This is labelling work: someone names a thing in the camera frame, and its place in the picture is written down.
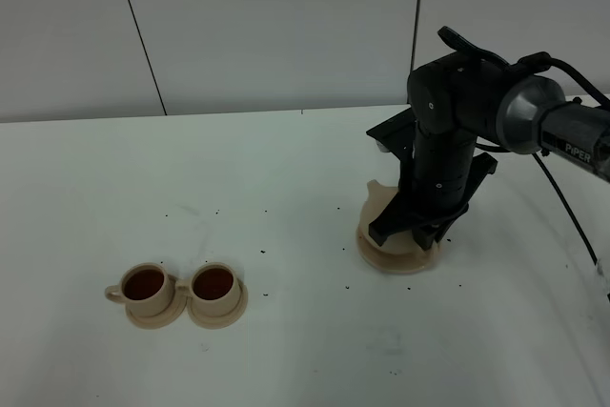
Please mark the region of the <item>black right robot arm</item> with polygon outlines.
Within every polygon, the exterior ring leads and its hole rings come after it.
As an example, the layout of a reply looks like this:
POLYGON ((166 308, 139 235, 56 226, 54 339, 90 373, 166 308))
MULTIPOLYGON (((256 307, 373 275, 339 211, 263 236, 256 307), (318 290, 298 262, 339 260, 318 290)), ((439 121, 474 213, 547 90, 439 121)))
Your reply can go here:
POLYGON ((367 133, 400 162, 396 196, 368 226, 377 246, 403 232, 423 250, 468 209, 497 161, 554 153, 609 178, 609 101, 564 62, 538 53, 508 65, 454 52, 408 79, 410 108, 367 133))

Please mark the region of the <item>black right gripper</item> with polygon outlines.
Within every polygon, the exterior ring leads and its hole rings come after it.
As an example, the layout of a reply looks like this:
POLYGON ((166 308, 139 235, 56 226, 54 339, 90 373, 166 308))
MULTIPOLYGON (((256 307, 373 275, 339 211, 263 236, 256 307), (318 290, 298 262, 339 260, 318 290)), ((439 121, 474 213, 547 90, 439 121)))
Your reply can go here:
POLYGON ((416 122, 405 186, 369 224, 368 235, 377 246, 412 229, 422 250, 440 243, 468 211, 483 180, 496 171, 497 160, 489 153, 476 155, 476 143, 477 137, 463 129, 433 133, 416 122))

